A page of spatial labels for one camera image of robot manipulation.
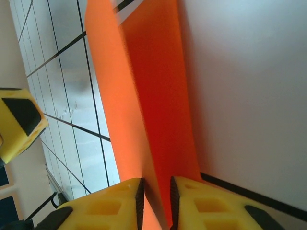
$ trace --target white wall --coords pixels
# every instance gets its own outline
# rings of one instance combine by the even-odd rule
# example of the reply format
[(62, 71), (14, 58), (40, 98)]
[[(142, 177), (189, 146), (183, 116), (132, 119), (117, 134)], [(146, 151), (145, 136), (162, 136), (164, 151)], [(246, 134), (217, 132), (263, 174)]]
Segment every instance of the white wall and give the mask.
[[(0, 87), (28, 88), (11, 10), (6, 0), (0, 0)], [(27, 218), (52, 194), (40, 140), (10, 165), (15, 185), (0, 190), (0, 195), (17, 191), (23, 215)], [(37, 214), (34, 222), (40, 222), (52, 210), (54, 208), (49, 203)]]
[(307, 1), (184, 2), (201, 170), (307, 210)]

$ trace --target yellow plastic piece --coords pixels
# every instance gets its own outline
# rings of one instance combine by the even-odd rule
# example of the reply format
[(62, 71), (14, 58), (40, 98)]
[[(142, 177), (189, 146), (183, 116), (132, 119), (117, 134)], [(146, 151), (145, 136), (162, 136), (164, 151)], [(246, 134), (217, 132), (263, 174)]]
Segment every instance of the yellow plastic piece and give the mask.
[(141, 179), (133, 178), (63, 204), (59, 208), (70, 206), (73, 212), (58, 230), (138, 230), (136, 195), (140, 183)]
[(180, 195), (178, 230), (262, 230), (245, 205), (258, 203), (210, 185), (175, 177)]
[[(29, 136), (26, 135), (2, 98), (29, 99), (35, 105), (41, 115), (41, 121)], [(47, 119), (28, 90), (0, 90), (0, 136), (2, 136), (0, 138), (0, 158), (5, 164), (26, 150), (47, 125)]]

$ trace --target orange board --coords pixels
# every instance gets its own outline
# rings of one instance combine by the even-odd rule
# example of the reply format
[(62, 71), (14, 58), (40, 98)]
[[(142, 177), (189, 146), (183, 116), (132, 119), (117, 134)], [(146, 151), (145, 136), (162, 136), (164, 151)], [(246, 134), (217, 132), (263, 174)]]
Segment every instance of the orange board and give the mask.
[(169, 228), (170, 177), (200, 180), (177, 1), (145, 0), (118, 26), (110, 1), (88, 0), (86, 31), (120, 178), (145, 178), (143, 229)]

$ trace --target tiled wall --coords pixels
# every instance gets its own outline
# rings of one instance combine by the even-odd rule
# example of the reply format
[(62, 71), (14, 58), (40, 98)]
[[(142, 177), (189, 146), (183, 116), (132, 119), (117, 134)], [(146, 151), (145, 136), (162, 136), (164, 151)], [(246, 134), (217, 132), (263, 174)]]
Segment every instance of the tiled wall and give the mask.
[(47, 167), (68, 199), (119, 182), (84, 28), (86, 2), (10, 0), (30, 91), (49, 122), (41, 136)]

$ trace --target orange panel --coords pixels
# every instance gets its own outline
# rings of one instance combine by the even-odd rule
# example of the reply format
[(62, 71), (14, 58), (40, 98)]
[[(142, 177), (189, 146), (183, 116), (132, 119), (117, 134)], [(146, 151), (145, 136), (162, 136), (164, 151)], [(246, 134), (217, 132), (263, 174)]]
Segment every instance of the orange panel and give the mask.
[[(145, 178), (166, 229), (170, 177), (200, 180), (177, 1), (145, 0), (122, 33), (110, 1), (89, 0), (86, 30), (120, 178)], [(149, 206), (144, 229), (159, 229)]]

